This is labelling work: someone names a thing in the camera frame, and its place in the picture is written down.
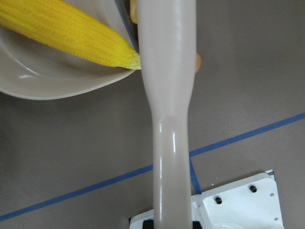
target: screw hole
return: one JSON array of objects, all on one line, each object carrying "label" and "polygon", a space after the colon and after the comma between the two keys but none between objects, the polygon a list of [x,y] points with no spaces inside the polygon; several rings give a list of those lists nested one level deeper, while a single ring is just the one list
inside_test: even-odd
[{"label": "screw hole", "polygon": [[216,204],[222,204],[223,200],[220,197],[215,198]]},{"label": "screw hole", "polygon": [[254,185],[251,185],[249,189],[253,193],[257,192],[257,188]]}]

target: gray surface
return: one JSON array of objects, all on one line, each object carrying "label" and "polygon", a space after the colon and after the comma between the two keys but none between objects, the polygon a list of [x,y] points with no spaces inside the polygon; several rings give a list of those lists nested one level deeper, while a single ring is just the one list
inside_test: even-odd
[{"label": "gray surface", "polygon": [[[197,15],[203,66],[189,110],[190,150],[305,112],[304,1],[198,1]],[[273,168],[285,226],[302,228],[304,134],[303,120],[193,157],[201,188]],[[0,215],[152,163],[140,72],[54,101],[0,94],[0,135]],[[149,172],[0,229],[122,229],[151,207]]]}]

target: white plate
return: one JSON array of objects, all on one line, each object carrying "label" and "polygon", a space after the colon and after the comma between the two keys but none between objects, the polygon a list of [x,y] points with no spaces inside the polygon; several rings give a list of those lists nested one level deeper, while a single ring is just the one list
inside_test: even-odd
[{"label": "white plate", "polygon": [[[131,45],[115,1],[66,2],[111,27]],[[0,91],[4,93],[26,99],[58,99],[109,85],[133,72],[94,64],[0,27]]]}]

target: blue line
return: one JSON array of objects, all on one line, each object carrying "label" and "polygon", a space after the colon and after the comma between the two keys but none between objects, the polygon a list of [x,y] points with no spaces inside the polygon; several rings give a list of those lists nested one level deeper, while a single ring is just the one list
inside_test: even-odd
[{"label": "blue line", "polygon": [[[228,138],[228,139],[226,139],[224,141],[220,141],[220,142],[211,144],[209,146],[202,147],[200,149],[196,149],[196,150],[190,152],[190,157],[196,156],[196,155],[199,155],[199,154],[203,154],[203,153],[206,153],[208,151],[221,148],[223,146],[227,146],[229,144],[232,144],[232,143],[244,140],[246,138],[253,137],[255,135],[259,135],[259,134],[265,133],[267,131],[270,131],[270,130],[282,127],[284,125],[295,123],[295,122],[303,120],[303,119],[305,119],[305,113],[302,113],[302,114],[299,114],[299,115],[296,115],[296,116],[284,119],[284,120],[279,121],[277,123],[266,125],[264,127],[261,127],[261,128],[258,128],[258,129],[252,130],[252,131],[249,131],[249,132],[241,134],[241,135],[237,135],[235,137]],[[196,193],[199,193],[199,192],[201,193],[200,185],[198,183],[198,179],[196,177],[196,174],[195,174],[195,171],[194,171],[194,167],[193,167],[193,164],[191,163],[191,161],[190,161],[190,169],[191,170],[193,169],[193,172],[191,171],[191,180],[192,180],[194,189],[195,189]],[[41,202],[39,204],[35,204],[35,205],[29,206],[27,208],[23,208],[23,209],[20,209],[20,210],[8,213],[6,215],[0,216],[0,222],[5,221],[7,219],[11,219],[13,217],[17,217],[17,216],[23,215],[23,214],[31,212],[31,211],[35,211],[35,210],[38,210],[38,209],[41,209],[41,208],[44,208],[44,207],[47,207],[47,206],[50,206],[50,205],[53,205],[53,204],[65,201],[65,200],[68,200],[68,199],[71,199],[71,198],[74,198],[74,197],[77,197],[77,196],[80,196],[80,195],[83,195],[83,194],[86,194],[88,192],[95,191],[97,189],[100,189],[100,188],[103,188],[103,187],[106,187],[106,186],[109,186],[109,185],[113,185],[113,184],[118,183],[120,181],[124,181],[126,179],[129,179],[129,178],[132,178],[132,177],[135,177],[135,176],[138,176],[138,175],[150,172],[152,170],[153,170],[152,165],[146,166],[146,167],[137,169],[135,171],[132,171],[132,172],[129,172],[129,173],[125,173],[125,174],[120,175],[118,177],[114,177],[112,179],[103,181],[101,183],[98,183],[98,184],[95,184],[95,185],[91,185],[91,186],[88,186],[88,187],[76,190],[74,192],[71,192],[71,193],[68,193],[68,194],[65,194],[65,195],[53,198],[53,199],[49,199],[49,200]]]},{"label": "blue line", "polygon": [[192,182],[193,187],[195,189],[195,193],[196,194],[201,194],[202,191],[201,191],[201,188],[200,188],[200,185],[199,185],[199,182],[198,182],[196,172],[195,172],[195,169],[194,169],[191,158],[190,158],[190,172],[191,172],[191,182]]},{"label": "blue line", "polygon": [[235,137],[228,138],[226,140],[223,140],[223,141],[220,141],[220,142],[202,147],[200,149],[193,150],[193,151],[190,152],[190,157],[193,157],[193,156],[196,156],[196,155],[199,155],[199,154],[203,154],[203,153],[206,153],[206,152],[209,152],[211,150],[215,150],[215,149],[227,146],[227,145],[235,143],[235,142],[242,141],[244,139],[247,139],[247,138],[250,138],[250,137],[265,133],[265,132],[268,132],[270,130],[277,129],[277,128],[282,127],[284,125],[295,123],[295,122],[303,120],[303,119],[305,119],[305,113],[298,114],[296,116],[284,119],[282,121],[263,126],[261,128],[246,132],[246,133],[241,134],[241,135],[237,135]]},{"label": "blue line", "polygon": [[13,218],[13,217],[16,217],[16,216],[23,215],[23,214],[31,212],[31,211],[35,211],[35,210],[53,205],[53,204],[57,204],[59,202],[62,202],[62,201],[65,201],[65,200],[83,195],[83,194],[88,193],[88,192],[95,191],[97,189],[100,189],[100,188],[103,188],[103,187],[106,187],[106,186],[109,186],[109,185],[113,185],[113,184],[118,183],[120,181],[123,181],[123,180],[129,179],[129,178],[147,173],[149,171],[152,171],[152,169],[153,169],[152,165],[146,166],[146,167],[137,169],[135,171],[125,173],[125,174],[120,175],[118,177],[114,177],[112,179],[105,180],[101,183],[97,183],[95,185],[91,185],[91,186],[76,190],[74,192],[71,192],[71,193],[68,193],[68,194],[53,198],[53,199],[49,199],[49,200],[41,202],[39,204],[35,204],[35,205],[29,206],[27,208],[23,208],[23,209],[8,213],[6,215],[0,216],[0,222],[5,221],[5,220],[10,219],[10,218]]}]

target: yellow corn cob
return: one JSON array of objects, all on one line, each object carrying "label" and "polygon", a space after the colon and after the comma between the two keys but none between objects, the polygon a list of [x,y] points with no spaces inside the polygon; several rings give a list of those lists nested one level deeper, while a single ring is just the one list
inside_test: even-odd
[{"label": "yellow corn cob", "polygon": [[91,62],[141,68],[122,36],[62,0],[0,0],[0,25]]}]

